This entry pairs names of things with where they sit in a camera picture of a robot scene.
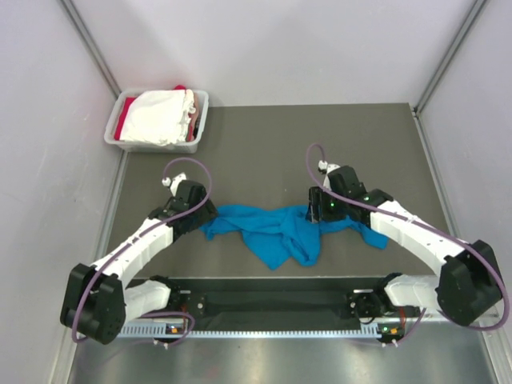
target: plastic bin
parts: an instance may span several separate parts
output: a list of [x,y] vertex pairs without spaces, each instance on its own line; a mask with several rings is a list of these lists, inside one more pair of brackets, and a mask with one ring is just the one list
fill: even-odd
[[114,139],[116,127],[118,126],[119,115],[122,112],[122,106],[126,98],[137,97],[147,90],[125,90],[119,95],[118,100],[114,104],[114,109],[110,115],[109,121],[105,129],[105,142],[118,146],[122,150],[128,152],[171,152],[175,154],[194,154],[198,150],[198,144],[201,141],[202,132],[205,130],[206,115],[208,114],[208,93],[204,90],[192,90],[199,100],[199,127],[198,134],[192,142],[180,142],[177,144],[169,144],[168,146],[156,146],[148,142],[123,142]]

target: folded clothes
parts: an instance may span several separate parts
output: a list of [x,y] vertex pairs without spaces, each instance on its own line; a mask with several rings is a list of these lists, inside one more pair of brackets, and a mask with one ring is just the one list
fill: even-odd
[[201,227],[211,240],[216,234],[240,231],[247,247],[270,269],[280,267],[290,256],[302,266],[312,266],[320,254],[320,236],[352,228],[364,241],[384,249],[387,237],[348,216],[339,222],[313,224],[306,220],[307,206],[262,210],[251,206],[221,206],[218,217]]
[[121,132],[124,142],[148,142],[167,146],[185,142],[190,116],[195,113],[192,90],[150,90],[138,96],[128,109]]

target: white cloth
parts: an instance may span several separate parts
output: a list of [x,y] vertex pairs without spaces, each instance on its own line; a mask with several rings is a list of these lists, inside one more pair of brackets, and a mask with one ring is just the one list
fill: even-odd
[[189,114],[195,112],[191,90],[150,90],[137,97],[126,114],[120,139],[167,146],[184,142]]

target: cable clip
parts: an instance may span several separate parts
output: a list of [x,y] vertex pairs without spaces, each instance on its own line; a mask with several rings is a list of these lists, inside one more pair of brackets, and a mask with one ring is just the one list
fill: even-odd
[[415,222],[416,220],[418,220],[418,216],[413,214],[410,218],[407,219],[406,223],[411,224],[412,222]]

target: black metal base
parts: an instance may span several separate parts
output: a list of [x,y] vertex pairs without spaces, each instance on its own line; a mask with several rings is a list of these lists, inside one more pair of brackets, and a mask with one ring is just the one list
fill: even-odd
[[[359,330],[350,306],[354,290],[370,290],[379,278],[177,278],[179,302],[196,330]],[[408,309],[408,316],[417,314]],[[381,315],[373,312],[375,317]]]

